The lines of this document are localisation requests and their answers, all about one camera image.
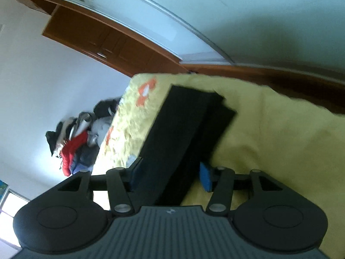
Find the black pants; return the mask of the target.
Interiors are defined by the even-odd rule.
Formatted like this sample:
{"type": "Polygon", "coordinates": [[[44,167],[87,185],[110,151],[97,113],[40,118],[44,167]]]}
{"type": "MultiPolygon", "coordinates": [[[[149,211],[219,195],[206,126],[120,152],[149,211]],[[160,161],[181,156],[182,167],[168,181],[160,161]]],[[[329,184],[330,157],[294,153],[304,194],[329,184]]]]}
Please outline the black pants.
{"type": "Polygon", "coordinates": [[[139,153],[135,209],[180,205],[235,116],[216,92],[172,86],[139,153]]]}

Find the red jacket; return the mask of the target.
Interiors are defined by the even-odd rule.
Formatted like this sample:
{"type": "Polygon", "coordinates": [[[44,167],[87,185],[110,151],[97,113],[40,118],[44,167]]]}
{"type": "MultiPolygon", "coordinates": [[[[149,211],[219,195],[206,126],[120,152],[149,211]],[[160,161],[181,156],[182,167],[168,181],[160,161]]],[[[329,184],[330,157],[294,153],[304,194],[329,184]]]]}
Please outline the red jacket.
{"type": "Polygon", "coordinates": [[[86,144],[88,138],[88,132],[85,130],[78,136],[72,138],[61,150],[62,157],[62,171],[66,177],[71,175],[70,166],[75,155],[75,152],[84,144],[86,144]]]}

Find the pile of clothes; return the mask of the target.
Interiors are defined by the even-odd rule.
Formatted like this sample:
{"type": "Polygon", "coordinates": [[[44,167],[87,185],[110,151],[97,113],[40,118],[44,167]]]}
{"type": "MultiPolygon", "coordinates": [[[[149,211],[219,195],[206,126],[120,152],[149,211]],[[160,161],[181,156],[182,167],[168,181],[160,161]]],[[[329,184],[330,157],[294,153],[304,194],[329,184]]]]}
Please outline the pile of clothes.
{"type": "Polygon", "coordinates": [[[60,161],[65,177],[93,170],[101,144],[112,132],[120,102],[120,97],[101,100],[92,112],[62,120],[54,131],[45,133],[51,156],[60,161]]]}

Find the yellow floral bed quilt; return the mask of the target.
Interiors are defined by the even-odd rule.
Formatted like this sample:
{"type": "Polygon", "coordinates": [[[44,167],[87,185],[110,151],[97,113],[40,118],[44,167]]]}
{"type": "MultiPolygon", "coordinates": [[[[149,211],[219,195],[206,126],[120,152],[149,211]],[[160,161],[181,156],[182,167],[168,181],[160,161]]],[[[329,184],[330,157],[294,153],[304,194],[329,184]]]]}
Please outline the yellow floral bed quilt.
{"type": "Polygon", "coordinates": [[[237,111],[213,166],[244,174],[258,168],[317,204],[328,217],[321,249],[344,257],[344,116],[270,87],[198,74],[137,74],[120,101],[94,174],[136,157],[172,85],[216,92],[237,111]]]}

